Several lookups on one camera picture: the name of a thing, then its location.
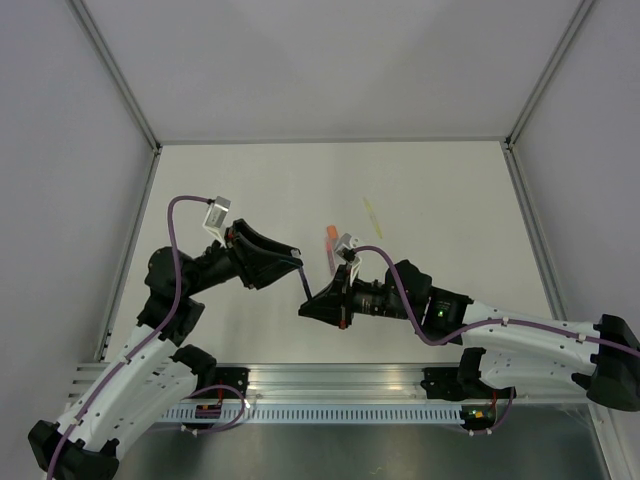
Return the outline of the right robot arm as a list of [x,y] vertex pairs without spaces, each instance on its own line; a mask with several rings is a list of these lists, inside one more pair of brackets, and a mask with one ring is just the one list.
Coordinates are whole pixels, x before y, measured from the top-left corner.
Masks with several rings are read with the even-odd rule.
[[452,372],[426,374],[430,398],[506,398],[541,390],[583,394],[618,411],[639,409],[639,340],[616,315],[595,323],[522,317],[435,287],[407,260],[389,267],[383,281],[371,282],[341,265],[299,314],[341,330],[357,315],[407,320],[428,346],[461,346]]

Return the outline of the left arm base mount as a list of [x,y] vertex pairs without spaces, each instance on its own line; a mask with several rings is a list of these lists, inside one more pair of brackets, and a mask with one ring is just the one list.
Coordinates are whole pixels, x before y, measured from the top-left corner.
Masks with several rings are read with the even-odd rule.
[[238,395],[234,392],[237,390],[243,396],[246,395],[249,381],[250,369],[237,366],[217,367],[214,376],[215,385],[227,386],[227,389],[217,388],[213,396],[218,402],[227,399],[237,399]]

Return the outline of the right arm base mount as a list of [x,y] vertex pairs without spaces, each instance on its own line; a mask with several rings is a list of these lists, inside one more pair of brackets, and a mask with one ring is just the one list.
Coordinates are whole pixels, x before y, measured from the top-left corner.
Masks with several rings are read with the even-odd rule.
[[511,388],[496,389],[484,383],[480,372],[463,370],[457,367],[427,367],[422,370],[423,380],[420,386],[428,399],[459,402],[463,400],[508,399]]

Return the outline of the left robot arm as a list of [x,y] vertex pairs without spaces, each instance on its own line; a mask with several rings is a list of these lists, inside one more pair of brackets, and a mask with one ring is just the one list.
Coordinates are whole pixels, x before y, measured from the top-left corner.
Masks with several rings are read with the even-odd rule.
[[64,414],[30,430],[38,466],[50,479],[113,478],[161,415],[191,394],[205,398],[216,389],[216,359],[186,341],[205,309],[194,295],[234,278],[259,290],[301,265],[297,248],[244,220],[217,232],[198,257],[176,244],[156,250],[144,280],[149,297],[125,345]]

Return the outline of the orange highlighter pen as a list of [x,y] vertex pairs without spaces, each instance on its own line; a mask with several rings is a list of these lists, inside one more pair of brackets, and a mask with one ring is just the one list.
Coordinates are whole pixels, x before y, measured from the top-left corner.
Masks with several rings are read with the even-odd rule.
[[339,241],[339,234],[335,225],[329,225],[326,227],[326,239],[325,246],[328,252],[332,255],[335,254],[335,248]]

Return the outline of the red pink pen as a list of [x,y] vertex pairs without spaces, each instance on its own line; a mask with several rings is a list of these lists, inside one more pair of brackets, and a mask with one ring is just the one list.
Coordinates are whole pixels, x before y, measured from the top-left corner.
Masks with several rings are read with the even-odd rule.
[[336,273],[335,256],[334,256],[334,251],[332,247],[332,242],[328,237],[324,239],[324,246],[325,246],[325,252],[326,252],[327,261],[328,261],[329,272],[331,276],[334,276]]

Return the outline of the purple ink refill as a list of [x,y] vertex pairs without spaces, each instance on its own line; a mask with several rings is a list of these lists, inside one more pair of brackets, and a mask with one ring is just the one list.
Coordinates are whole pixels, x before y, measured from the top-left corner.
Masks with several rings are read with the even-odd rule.
[[311,298],[313,297],[313,295],[312,295],[312,293],[311,293],[310,284],[309,284],[309,281],[308,281],[308,279],[307,279],[307,276],[306,276],[306,273],[305,273],[304,267],[302,267],[302,266],[301,266],[301,267],[298,269],[298,273],[299,273],[299,277],[300,277],[300,280],[301,280],[301,283],[302,283],[302,287],[303,287],[303,290],[304,290],[304,293],[305,293],[305,296],[306,296],[306,300],[307,300],[307,301],[308,301],[308,300],[311,300]]

